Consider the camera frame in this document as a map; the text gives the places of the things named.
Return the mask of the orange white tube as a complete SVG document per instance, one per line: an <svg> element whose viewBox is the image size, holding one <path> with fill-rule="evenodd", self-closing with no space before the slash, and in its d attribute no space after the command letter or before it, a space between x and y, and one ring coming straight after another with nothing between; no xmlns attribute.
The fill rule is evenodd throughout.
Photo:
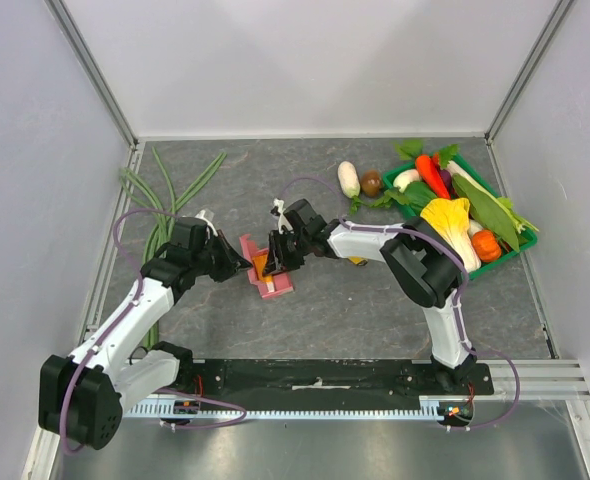
<svg viewBox="0 0 590 480"><path fill-rule="evenodd" d="M268 252L263 251L252 257L252 263L257 275L257 279L261 282L268 283L272 281L272 276L264 273L264 269L268 260Z"/></svg>

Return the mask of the pink express box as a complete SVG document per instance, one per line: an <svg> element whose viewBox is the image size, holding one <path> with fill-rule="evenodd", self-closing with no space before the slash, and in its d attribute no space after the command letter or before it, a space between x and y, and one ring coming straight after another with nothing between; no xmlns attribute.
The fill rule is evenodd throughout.
<svg viewBox="0 0 590 480"><path fill-rule="evenodd" d="M259 248L257 244L250 238L249 234L240 237L240 245L243 256L251 262L252 267L247 271L247 277L251 285L258 289L262 299L276 298L294 291L293 284L287 273L272 274L272 281L268 283L261 282L257 279L257 275L252 263L252 257L260 252L267 251L268 248Z"/></svg>

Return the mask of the yellow utility knife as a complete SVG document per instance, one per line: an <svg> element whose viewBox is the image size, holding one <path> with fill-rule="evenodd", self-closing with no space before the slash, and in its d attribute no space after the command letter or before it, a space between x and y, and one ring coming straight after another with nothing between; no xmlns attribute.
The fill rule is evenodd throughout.
<svg viewBox="0 0 590 480"><path fill-rule="evenodd" d="M368 260L362 257L349 257L348 260L356 266L365 266L368 263Z"/></svg>

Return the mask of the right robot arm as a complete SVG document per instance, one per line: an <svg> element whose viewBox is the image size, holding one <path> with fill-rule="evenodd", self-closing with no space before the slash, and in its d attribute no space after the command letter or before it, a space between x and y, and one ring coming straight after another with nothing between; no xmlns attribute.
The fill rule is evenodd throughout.
<svg viewBox="0 0 590 480"><path fill-rule="evenodd" d="M277 228L269 233L265 276L294 271L311 254L385 263L404 294L424 312L436 365L435 386L452 394L468 383L475 350L459 305L468 273L461 257L427 221L413 217L385 226L342 219L327 222L305 199L288 207L275 199L271 214L277 218Z"/></svg>

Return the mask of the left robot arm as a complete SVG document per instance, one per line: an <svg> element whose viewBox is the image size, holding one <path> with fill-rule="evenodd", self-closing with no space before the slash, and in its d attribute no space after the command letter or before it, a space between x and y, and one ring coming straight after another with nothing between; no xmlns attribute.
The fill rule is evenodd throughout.
<svg viewBox="0 0 590 480"><path fill-rule="evenodd" d="M224 282L251 268L212 217L203 209L177 218L170 239L138 268L131 290L101 327L69 355L52 355L43 363L38 424L58 434L67 452L104 448L124 413L159 390L200 392L187 348L159 342L134 364L128 359L197 278Z"/></svg>

